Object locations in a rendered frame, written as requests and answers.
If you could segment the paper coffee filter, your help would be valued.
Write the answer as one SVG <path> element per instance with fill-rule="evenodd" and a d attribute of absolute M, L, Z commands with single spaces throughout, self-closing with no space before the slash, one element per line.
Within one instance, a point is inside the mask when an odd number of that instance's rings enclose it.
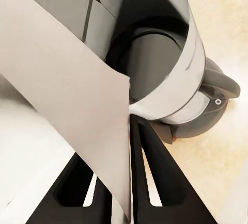
<path fill-rule="evenodd" d="M 0 0 L 0 224 L 26 224 L 74 153 L 131 224 L 130 77 L 34 0 Z"/>

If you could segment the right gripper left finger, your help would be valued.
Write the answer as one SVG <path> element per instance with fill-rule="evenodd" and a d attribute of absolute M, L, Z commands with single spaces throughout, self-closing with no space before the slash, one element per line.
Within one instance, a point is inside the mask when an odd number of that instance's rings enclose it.
<path fill-rule="evenodd" d="M 93 174 L 75 152 L 26 224 L 111 224 L 113 195 L 98 177 L 92 204 L 83 206 Z"/>

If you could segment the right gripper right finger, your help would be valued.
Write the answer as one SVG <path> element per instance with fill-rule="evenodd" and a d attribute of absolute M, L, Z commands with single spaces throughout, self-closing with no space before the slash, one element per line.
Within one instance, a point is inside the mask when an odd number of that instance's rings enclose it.
<path fill-rule="evenodd" d="M 134 224 L 218 224 L 150 123 L 134 114 L 129 120 Z M 142 149 L 162 206 L 150 202 Z"/>

